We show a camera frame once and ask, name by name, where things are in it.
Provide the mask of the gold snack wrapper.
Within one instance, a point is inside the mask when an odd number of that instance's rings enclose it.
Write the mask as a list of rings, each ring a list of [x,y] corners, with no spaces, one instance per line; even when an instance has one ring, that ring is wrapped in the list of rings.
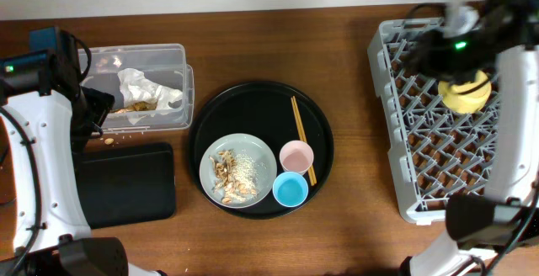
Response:
[[[156,107],[157,107],[157,103],[148,103],[148,102],[142,101],[142,102],[131,104],[122,109],[112,110],[111,113],[112,114],[125,114],[125,113],[130,113],[130,112],[150,111],[150,110],[155,110]]]

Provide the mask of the blue cup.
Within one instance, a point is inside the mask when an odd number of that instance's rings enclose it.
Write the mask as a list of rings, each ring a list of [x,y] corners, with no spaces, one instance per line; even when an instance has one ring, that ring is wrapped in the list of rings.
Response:
[[[307,199],[309,185],[307,180],[299,173],[283,172],[276,177],[272,191],[275,200],[280,205],[293,208]]]

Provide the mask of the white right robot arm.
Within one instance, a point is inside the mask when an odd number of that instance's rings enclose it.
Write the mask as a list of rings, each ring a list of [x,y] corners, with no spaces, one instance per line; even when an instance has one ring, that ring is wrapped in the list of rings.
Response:
[[[499,76],[501,105],[494,168],[483,196],[453,195],[445,231],[407,257],[400,275],[490,275],[505,255],[538,243],[538,0],[484,0],[463,34],[417,36],[404,66],[440,82]]]

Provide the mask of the yellow bowl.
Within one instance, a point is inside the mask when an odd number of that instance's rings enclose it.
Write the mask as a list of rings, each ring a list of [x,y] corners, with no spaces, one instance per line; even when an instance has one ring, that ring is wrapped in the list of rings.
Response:
[[[477,71],[475,79],[475,82],[462,85],[440,81],[438,94],[442,103],[458,114],[473,114],[481,110],[491,95],[492,83],[490,76],[482,71]]]

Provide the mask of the pink cup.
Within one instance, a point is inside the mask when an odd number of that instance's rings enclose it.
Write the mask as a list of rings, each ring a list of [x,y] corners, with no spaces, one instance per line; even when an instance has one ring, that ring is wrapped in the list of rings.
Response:
[[[281,147],[279,160],[285,172],[303,175],[313,164],[314,152],[304,141],[289,141]]]

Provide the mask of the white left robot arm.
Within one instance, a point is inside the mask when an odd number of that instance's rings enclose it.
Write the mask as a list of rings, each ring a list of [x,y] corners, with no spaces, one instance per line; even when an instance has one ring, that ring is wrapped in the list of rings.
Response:
[[[1,61],[1,118],[16,191],[14,255],[3,275],[145,275],[117,238],[94,238],[77,191],[73,154],[103,134],[115,99],[82,86],[92,60],[75,35],[29,34],[30,51]]]

